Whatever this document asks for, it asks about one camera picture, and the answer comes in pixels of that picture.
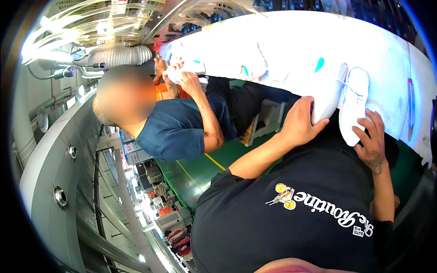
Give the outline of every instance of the yellow line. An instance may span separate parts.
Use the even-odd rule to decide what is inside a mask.
[[[206,157],[208,157],[212,162],[214,162],[219,168],[221,168],[222,170],[226,170],[225,168],[223,168],[222,165],[220,165],[217,161],[214,160],[214,158],[212,158],[209,154],[205,153]]]
[[[184,172],[188,175],[188,177],[190,177],[191,178],[191,180],[193,180],[193,182],[194,182],[194,184],[196,184],[198,187],[199,187],[199,189],[200,190],[202,190],[201,188],[200,188],[200,186],[196,183],[196,181],[194,181],[194,179],[191,177],[191,175],[184,169],[184,167],[182,167],[182,165],[179,163],[179,160],[176,160],[176,162],[179,164],[179,166],[184,170]]]
[[[167,177],[165,176],[165,174],[163,173],[164,179],[167,181],[167,184],[170,186],[171,190],[174,192],[174,194],[177,196],[177,198],[179,199],[179,201],[182,203],[182,205],[186,208],[187,206],[184,204],[184,202],[182,201],[182,199],[179,197],[179,195],[177,194],[177,192],[174,190],[172,184],[170,183],[170,181],[167,179]]]

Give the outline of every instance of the workbench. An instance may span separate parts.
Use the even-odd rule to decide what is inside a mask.
[[[160,55],[169,61],[173,47],[183,46],[185,60],[200,60],[206,75],[249,80],[241,60],[251,60],[257,44],[267,66],[288,72],[275,81],[267,72],[258,83],[299,96],[312,95],[318,60],[359,66],[370,77],[366,107],[378,111],[385,132],[430,162],[430,119],[436,79],[431,62],[414,45],[368,22],[331,13],[272,11],[217,22],[202,31],[165,44]],[[408,140],[408,79],[414,85],[414,127]]]

